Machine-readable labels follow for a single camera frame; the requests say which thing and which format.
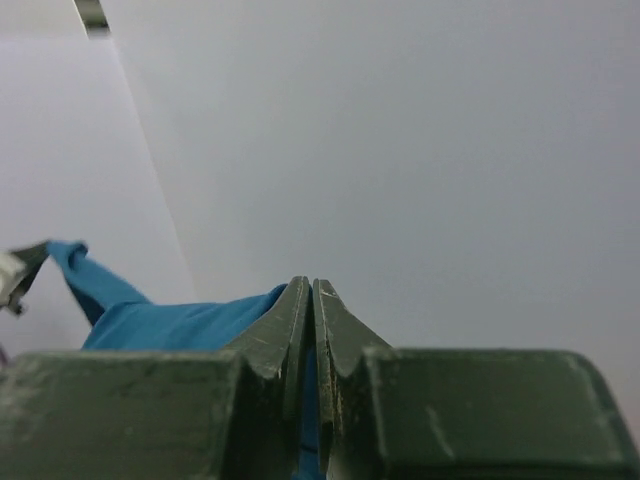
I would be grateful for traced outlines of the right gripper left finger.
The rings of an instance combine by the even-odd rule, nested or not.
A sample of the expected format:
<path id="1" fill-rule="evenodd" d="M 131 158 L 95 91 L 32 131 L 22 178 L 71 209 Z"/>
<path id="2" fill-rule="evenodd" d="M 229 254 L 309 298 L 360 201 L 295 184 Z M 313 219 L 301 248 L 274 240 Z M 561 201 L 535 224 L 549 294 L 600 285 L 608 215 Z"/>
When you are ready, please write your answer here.
<path id="1" fill-rule="evenodd" d="M 39 352 L 1 373 L 5 479 L 287 479 L 309 282 L 219 351 Z"/>

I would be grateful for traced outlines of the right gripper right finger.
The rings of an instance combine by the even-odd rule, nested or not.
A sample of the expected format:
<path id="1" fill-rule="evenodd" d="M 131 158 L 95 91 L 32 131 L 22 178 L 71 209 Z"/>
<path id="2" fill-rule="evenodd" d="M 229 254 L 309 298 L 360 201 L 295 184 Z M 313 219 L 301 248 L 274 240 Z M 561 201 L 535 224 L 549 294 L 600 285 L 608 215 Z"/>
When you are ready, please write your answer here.
<path id="1" fill-rule="evenodd" d="M 395 348 L 313 284 L 318 447 L 330 479 L 635 479 L 599 370 L 563 350 Z"/>

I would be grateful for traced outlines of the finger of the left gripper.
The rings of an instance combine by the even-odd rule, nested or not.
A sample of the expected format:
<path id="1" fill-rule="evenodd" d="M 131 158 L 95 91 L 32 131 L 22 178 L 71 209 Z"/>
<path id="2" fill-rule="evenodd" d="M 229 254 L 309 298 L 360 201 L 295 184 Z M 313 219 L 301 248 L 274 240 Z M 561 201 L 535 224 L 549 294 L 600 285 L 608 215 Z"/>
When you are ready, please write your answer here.
<path id="1" fill-rule="evenodd" d="M 4 253 L 4 299 L 18 300 L 31 288 L 49 257 L 47 241 Z"/>

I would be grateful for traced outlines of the blue t shirt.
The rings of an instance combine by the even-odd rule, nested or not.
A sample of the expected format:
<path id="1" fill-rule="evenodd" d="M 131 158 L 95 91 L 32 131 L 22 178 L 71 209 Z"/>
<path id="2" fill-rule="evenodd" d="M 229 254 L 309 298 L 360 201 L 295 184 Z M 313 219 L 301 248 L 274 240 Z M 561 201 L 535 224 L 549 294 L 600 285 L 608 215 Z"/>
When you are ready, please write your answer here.
<path id="1" fill-rule="evenodd" d="M 90 258 L 82 242 L 49 241 L 46 251 L 91 325 L 84 350 L 218 351 L 274 307 L 286 288 L 225 303 L 162 305 Z"/>

